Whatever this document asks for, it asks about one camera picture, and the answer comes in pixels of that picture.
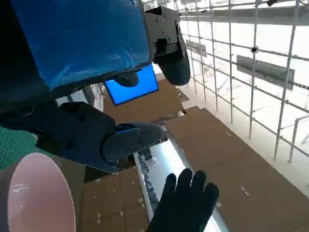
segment cardboard box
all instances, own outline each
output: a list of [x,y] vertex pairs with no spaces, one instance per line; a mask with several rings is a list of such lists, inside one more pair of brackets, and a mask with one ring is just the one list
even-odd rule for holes
[[99,205],[101,216],[105,217],[123,209],[120,177],[118,174],[105,176],[100,182],[102,201]]
[[126,169],[120,174],[123,209],[136,206],[144,201],[140,179],[135,167]]
[[231,232],[308,225],[309,199],[211,113],[194,109],[166,124],[190,165],[218,185],[217,209]]
[[81,232],[101,232],[100,219],[96,217],[84,217],[82,212]]
[[134,121],[154,122],[183,109],[177,89],[168,80],[158,81],[159,90],[141,98],[114,106],[110,96],[104,98],[104,113],[116,124]]
[[101,232],[126,232],[124,212],[117,212],[100,220]]
[[145,204],[139,204],[124,211],[126,232],[146,232],[149,226]]
[[168,120],[166,126],[195,170],[207,172],[246,155],[247,151],[234,146],[238,138],[209,112],[194,108],[185,116]]
[[102,211],[100,205],[102,203],[102,193],[100,189],[101,179],[84,184],[82,217],[86,219],[100,218]]

